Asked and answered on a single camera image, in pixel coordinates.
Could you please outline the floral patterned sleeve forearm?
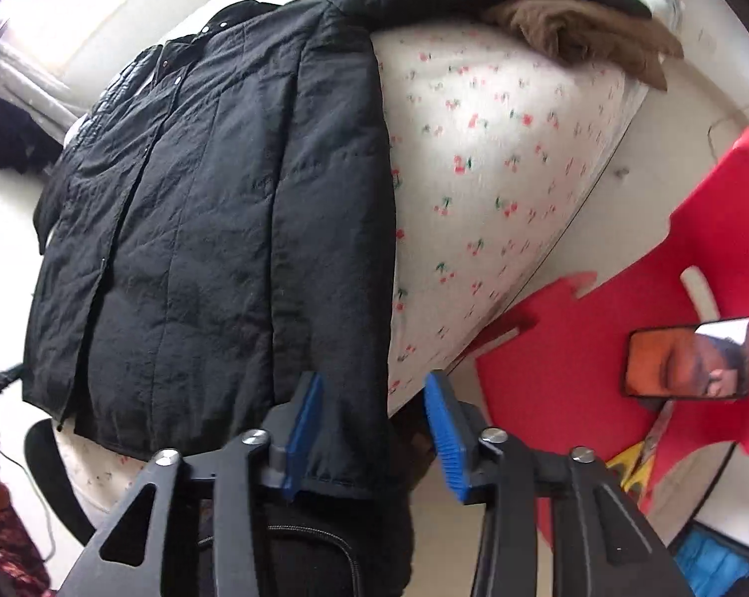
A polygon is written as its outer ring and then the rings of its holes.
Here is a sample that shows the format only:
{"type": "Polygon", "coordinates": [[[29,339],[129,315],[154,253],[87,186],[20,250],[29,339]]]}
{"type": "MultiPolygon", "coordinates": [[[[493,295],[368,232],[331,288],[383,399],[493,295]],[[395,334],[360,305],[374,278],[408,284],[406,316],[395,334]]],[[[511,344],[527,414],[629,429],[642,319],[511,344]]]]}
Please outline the floral patterned sleeve forearm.
{"type": "Polygon", "coordinates": [[[16,596],[57,595],[44,559],[12,507],[10,491],[0,481],[0,572],[16,596]]]}

